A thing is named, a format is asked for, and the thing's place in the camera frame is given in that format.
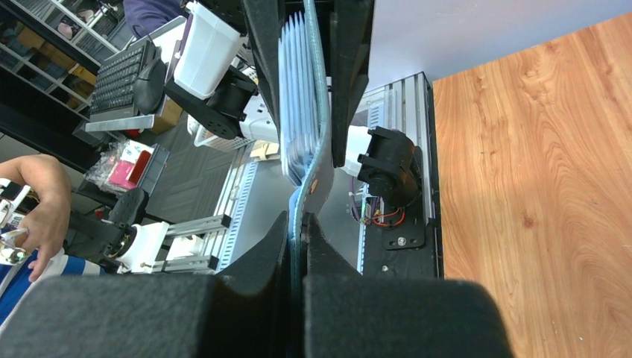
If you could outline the person's bare forearm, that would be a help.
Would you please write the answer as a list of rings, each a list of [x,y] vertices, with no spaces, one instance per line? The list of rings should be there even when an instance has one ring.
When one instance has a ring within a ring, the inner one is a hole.
[[[59,160],[51,155],[26,155],[1,162],[1,178],[28,185],[41,204],[65,209],[71,206],[71,179]]]

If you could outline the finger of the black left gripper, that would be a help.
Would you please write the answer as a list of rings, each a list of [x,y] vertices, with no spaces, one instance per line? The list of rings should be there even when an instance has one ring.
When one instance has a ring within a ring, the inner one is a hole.
[[[374,1],[334,1],[329,17],[332,163],[342,167],[351,119],[369,82]]]
[[[244,0],[245,24],[253,52],[259,92],[280,135],[279,123],[279,1]]]

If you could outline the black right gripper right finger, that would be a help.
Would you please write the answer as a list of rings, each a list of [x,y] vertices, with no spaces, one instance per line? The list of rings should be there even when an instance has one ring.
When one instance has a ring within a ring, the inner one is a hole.
[[[512,357],[499,308],[465,280],[365,277],[305,215],[305,357]]]

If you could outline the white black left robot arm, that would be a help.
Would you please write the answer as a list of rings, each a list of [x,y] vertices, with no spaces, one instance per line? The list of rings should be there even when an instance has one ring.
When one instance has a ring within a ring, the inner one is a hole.
[[[347,158],[348,131],[367,87],[373,1],[191,1],[175,71],[165,93],[225,139],[243,134],[245,106],[260,95],[272,119],[281,111],[282,28],[302,19],[315,74],[330,102],[332,165]]]

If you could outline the blue leather card holder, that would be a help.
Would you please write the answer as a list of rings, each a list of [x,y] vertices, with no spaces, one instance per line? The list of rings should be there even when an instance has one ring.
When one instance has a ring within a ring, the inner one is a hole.
[[[331,137],[329,95],[320,27],[314,1],[304,1],[281,27],[278,42],[279,128],[282,172],[294,185],[288,203],[288,357],[303,354],[303,215],[308,206],[322,204],[312,193]]]

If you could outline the person's bare hand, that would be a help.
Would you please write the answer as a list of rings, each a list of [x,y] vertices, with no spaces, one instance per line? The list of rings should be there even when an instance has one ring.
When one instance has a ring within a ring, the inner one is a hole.
[[[47,267],[50,259],[62,248],[69,226],[69,209],[56,208],[53,204],[39,204],[22,220],[21,226],[28,231],[22,248],[33,253],[36,259],[29,265],[30,282],[35,282]]]

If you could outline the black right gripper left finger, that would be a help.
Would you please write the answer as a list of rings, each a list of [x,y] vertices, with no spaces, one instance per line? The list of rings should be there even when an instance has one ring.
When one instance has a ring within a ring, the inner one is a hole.
[[[283,357],[288,214],[218,274],[57,276],[1,333],[3,357]]]

